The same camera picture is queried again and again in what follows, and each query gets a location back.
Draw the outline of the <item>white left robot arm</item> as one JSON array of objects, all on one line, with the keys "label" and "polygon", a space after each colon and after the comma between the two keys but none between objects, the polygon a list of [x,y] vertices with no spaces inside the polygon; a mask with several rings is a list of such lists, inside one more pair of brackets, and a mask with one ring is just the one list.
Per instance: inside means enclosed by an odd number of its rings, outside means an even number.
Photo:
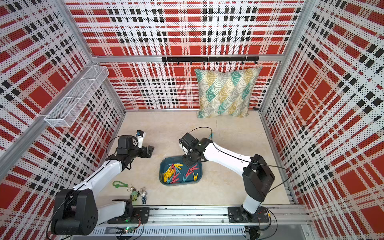
[{"label": "white left robot arm", "polygon": [[134,218],[133,203],[128,199],[115,199],[102,207],[96,198],[107,184],[124,170],[131,169],[135,158],[150,158],[153,146],[143,146],[146,136],[138,130],[134,136],[119,136],[114,154],[106,158],[103,165],[87,179],[71,189],[61,190],[55,196],[54,213],[46,229],[50,234],[64,236],[87,236],[94,228],[116,217]]}]

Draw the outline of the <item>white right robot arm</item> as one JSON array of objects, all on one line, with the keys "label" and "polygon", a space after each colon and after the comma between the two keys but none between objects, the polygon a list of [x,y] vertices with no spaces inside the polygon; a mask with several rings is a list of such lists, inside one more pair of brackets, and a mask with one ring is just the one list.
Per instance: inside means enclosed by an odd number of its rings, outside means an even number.
[{"label": "white right robot arm", "polygon": [[191,167],[201,160],[207,160],[224,166],[242,177],[247,193],[241,206],[242,214],[252,216],[257,212],[275,181],[275,175],[262,156],[237,154],[220,147],[210,139],[198,140],[190,133],[179,139],[179,145],[185,152],[183,161],[187,166]]}]

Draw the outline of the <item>teal plastic storage box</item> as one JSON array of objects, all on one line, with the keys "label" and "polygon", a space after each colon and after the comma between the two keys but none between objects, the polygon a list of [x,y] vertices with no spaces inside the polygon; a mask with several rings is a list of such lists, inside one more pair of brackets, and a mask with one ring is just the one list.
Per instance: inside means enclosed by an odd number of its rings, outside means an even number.
[{"label": "teal plastic storage box", "polygon": [[[188,169],[191,168],[191,167],[188,167],[184,162],[183,162],[183,159],[182,159],[182,156],[176,156],[176,157],[169,157],[169,158],[165,158],[161,161],[160,163],[160,170],[159,170],[159,180],[160,180],[160,183],[163,184],[163,185],[166,185],[166,186],[177,186],[177,185],[187,185],[187,184],[194,184],[194,183],[198,183],[200,181],[200,179],[203,177],[203,167],[202,167],[202,163],[200,162],[197,162],[196,163],[198,165],[198,170],[195,170],[194,173],[198,173],[199,176],[198,176],[198,179],[197,181],[194,181],[193,179],[193,174],[189,175],[189,179],[187,182],[183,183],[182,180],[183,180],[183,176],[184,174],[187,173]],[[164,179],[163,179],[163,173],[165,173],[168,169],[170,168],[173,168],[175,169],[175,173],[179,173],[179,181],[177,183],[174,183],[174,184],[171,184],[171,183],[165,183],[164,182]]]}]

